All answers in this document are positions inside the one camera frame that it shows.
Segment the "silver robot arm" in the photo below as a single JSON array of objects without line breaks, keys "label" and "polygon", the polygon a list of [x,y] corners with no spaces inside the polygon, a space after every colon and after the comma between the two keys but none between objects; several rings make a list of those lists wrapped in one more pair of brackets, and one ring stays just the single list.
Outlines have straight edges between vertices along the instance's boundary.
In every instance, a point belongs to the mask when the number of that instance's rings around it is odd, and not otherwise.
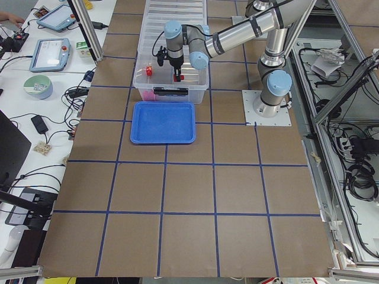
[{"label": "silver robot arm", "polygon": [[259,116],[273,118],[292,86],[291,76],[283,69],[285,48],[290,45],[288,29],[313,6],[314,1],[249,1],[245,20],[213,34],[200,25],[168,21],[163,31],[166,46],[160,47],[153,56],[159,66],[164,60],[169,61],[175,80],[180,81],[184,46],[189,48],[191,66],[202,70],[210,59],[266,34],[265,50],[258,61],[263,90],[254,100],[253,108]]}]

